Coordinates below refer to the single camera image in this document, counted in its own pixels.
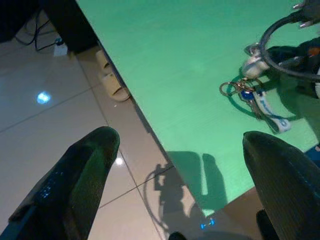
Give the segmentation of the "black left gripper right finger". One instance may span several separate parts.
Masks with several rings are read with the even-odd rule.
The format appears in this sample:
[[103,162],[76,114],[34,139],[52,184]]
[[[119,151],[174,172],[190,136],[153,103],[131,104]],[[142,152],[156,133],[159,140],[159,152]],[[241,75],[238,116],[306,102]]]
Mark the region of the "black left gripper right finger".
[[275,240],[320,238],[320,169],[301,150],[273,135],[243,135],[245,165],[263,205],[262,234]]

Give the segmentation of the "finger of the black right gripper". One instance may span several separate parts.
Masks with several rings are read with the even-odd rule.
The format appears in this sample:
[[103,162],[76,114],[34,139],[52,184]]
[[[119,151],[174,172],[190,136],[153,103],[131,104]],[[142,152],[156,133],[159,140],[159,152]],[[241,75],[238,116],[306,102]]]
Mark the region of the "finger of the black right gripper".
[[279,66],[297,66],[304,60],[301,51],[295,46],[273,46],[267,52]]

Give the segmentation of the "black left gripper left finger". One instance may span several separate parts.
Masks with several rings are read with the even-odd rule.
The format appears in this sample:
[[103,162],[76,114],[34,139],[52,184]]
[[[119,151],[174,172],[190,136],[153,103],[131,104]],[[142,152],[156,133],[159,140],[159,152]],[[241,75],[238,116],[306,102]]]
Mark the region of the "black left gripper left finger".
[[86,240],[120,146],[101,126],[71,145],[8,219],[10,240]]

